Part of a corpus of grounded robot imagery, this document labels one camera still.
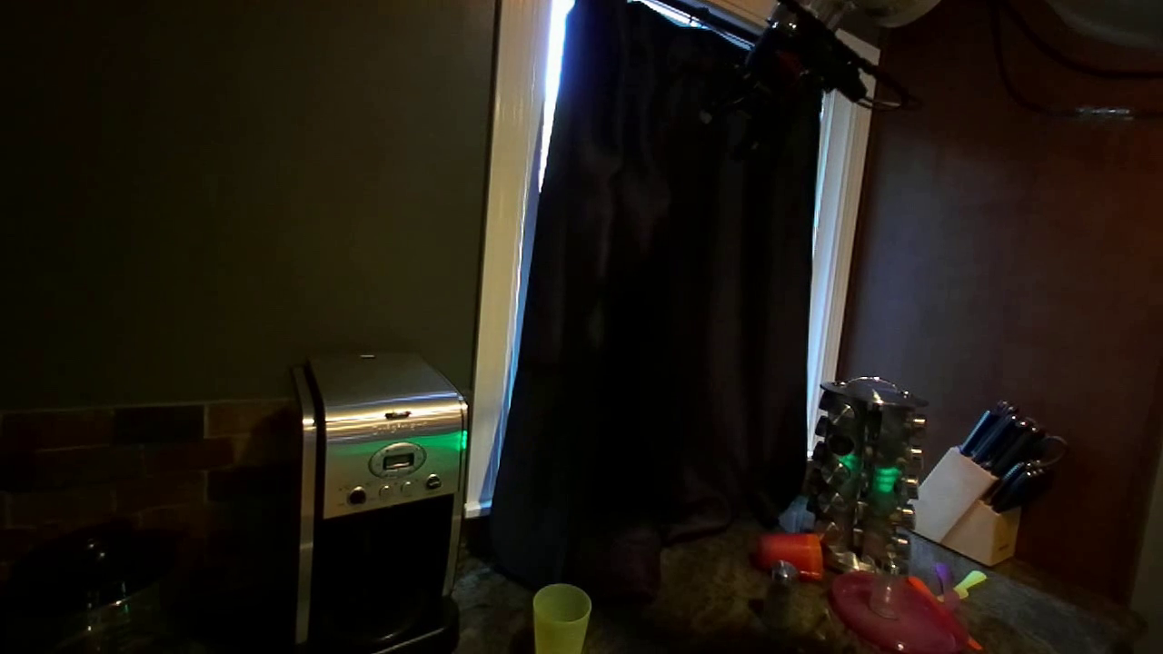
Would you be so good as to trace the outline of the dark blue curtain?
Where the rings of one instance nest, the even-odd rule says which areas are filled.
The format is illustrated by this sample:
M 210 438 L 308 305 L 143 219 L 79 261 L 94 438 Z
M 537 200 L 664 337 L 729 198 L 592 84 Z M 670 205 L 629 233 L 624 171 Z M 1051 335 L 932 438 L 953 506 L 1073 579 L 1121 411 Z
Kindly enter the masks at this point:
M 807 470 L 821 87 L 576 0 L 492 508 L 496 562 L 646 599 Z

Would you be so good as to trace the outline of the green plastic cup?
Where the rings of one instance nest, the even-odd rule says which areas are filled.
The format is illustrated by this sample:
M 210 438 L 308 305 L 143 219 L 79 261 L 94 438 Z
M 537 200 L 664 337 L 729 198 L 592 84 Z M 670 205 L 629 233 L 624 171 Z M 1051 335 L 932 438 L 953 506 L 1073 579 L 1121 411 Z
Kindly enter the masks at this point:
M 592 599 L 577 585 L 543 585 L 532 599 L 534 654 L 587 654 Z

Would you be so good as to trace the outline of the wooden knife block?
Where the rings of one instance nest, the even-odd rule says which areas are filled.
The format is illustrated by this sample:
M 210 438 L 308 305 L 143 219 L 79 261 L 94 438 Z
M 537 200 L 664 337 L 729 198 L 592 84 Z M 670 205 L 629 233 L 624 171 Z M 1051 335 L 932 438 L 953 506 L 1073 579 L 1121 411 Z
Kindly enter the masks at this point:
M 1019 552 L 1021 508 L 1051 489 L 1067 452 L 1067 438 L 1013 405 L 983 411 L 924 478 L 918 531 L 975 562 L 1006 562 Z

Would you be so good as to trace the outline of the stainless steel coffee maker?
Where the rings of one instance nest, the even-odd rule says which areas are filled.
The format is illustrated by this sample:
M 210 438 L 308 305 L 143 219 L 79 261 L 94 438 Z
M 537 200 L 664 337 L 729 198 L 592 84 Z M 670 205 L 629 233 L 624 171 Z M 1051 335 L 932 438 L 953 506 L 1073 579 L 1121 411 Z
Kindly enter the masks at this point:
M 452 654 L 471 405 L 425 359 L 315 358 L 297 372 L 306 654 Z

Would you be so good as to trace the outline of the purple plastic plate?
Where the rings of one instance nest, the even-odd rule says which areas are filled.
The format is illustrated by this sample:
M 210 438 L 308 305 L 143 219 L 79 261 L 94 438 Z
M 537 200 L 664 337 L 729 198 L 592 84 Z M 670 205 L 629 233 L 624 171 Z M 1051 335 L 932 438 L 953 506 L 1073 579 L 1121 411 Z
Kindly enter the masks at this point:
M 913 575 L 851 571 L 830 609 L 865 654 L 983 654 L 967 624 Z

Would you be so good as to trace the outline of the rotating metal spice rack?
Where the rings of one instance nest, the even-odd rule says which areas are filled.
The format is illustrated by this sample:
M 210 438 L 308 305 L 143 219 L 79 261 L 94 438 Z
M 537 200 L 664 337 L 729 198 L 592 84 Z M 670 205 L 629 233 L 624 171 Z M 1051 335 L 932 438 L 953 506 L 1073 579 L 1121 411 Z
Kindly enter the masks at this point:
M 926 405 L 878 375 L 824 383 L 807 508 L 838 571 L 908 569 Z

